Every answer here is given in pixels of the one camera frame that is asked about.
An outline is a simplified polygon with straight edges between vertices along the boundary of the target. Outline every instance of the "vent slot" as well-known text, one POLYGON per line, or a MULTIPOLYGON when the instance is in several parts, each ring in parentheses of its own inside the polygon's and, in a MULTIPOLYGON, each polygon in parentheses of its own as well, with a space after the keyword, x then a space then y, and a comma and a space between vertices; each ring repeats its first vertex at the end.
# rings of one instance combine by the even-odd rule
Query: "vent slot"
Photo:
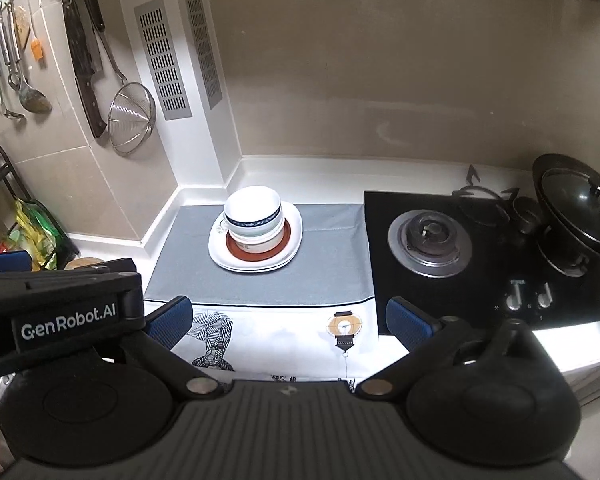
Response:
POLYGON ((198 53, 198 62, 202 70, 202 80, 205 84, 206 98, 209 101, 209 108, 216 106, 222 99, 222 90, 216 70, 214 54, 211 51, 211 40, 209 31, 206 27, 205 9, 202 0, 185 0, 187 10, 189 11, 189 25, 191 33, 196 43, 196 52, 198 53))
POLYGON ((134 10, 144 54, 165 120, 191 117, 163 0, 152 0, 134 10))

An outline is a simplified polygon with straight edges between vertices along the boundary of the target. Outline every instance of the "stack of dishes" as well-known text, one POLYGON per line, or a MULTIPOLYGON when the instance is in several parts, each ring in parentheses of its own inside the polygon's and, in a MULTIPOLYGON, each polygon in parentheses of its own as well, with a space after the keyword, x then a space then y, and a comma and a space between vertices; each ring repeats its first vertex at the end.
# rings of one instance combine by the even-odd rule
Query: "stack of dishes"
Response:
POLYGON ((209 255, 223 269, 269 272, 288 264, 302 240, 298 208, 271 188, 233 193, 209 233, 209 255))

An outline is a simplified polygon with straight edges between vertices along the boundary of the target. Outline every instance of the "gray placemat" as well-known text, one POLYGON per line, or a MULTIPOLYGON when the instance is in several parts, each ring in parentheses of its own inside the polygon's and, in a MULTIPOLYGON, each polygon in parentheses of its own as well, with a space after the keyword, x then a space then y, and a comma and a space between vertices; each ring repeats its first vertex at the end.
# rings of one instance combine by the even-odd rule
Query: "gray placemat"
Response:
POLYGON ((211 226, 222 206, 178 211, 145 298, 249 306, 337 306, 374 295, 362 204, 299 205, 304 233, 298 254, 279 270, 239 274, 208 254, 211 226))

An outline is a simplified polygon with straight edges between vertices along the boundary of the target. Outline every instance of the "tile wall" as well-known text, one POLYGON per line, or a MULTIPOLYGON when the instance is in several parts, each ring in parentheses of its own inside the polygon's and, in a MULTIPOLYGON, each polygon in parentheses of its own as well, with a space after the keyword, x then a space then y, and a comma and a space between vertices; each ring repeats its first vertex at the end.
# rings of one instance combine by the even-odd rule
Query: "tile wall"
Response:
MULTIPOLYGON (((47 117, 27 115, 23 124, 0 115, 0 144, 25 183, 75 234, 139 240, 176 189, 158 131, 128 157, 118 156, 103 136, 96 140, 86 121, 69 54, 59 0, 29 0, 42 63, 25 53, 30 82, 50 99, 47 117)), ((99 0, 116 61, 129 80, 138 80, 119 0, 99 0)), ((27 0, 16 0, 27 7, 27 0)), ((104 50, 103 72, 93 78, 101 115, 120 87, 104 50)), ((22 111, 15 92, 3 85, 10 109, 22 111)))
POLYGON ((245 155, 600 171, 600 2, 210 2, 245 155))

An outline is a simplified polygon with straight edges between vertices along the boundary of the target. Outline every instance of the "plate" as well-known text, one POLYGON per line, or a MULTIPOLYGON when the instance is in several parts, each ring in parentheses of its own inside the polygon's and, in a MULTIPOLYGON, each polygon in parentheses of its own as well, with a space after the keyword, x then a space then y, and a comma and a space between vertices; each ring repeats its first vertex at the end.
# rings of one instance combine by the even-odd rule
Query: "plate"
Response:
POLYGON ((261 262, 245 262, 233 256, 226 246, 226 233, 228 231, 224 212, 218 215, 209 233, 209 256, 211 259, 226 270, 233 272, 269 272, 288 264, 296 255, 302 241, 302 217, 298 208, 289 203, 282 202, 282 212, 291 226, 291 238, 284 250, 275 256, 261 262))

